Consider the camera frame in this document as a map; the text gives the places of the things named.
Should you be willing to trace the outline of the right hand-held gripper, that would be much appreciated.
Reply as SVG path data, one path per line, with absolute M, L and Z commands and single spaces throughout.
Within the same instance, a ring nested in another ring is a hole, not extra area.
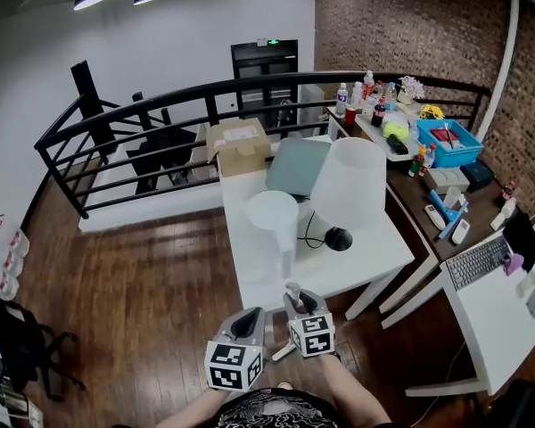
M 286 292 L 283 296 L 284 309 L 289 320 L 288 330 L 292 344 L 303 358 L 313 358 L 334 352 L 333 315 L 326 301 L 309 290 Z M 300 300 L 312 317 L 299 318 Z

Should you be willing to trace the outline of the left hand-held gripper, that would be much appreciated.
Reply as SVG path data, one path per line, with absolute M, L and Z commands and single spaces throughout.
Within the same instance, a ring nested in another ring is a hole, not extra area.
M 265 324 L 266 311 L 261 307 L 244 309 L 223 321 L 220 334 L 207 343 L 204 365 L 209 387 L 251 389 L 264 370 Z

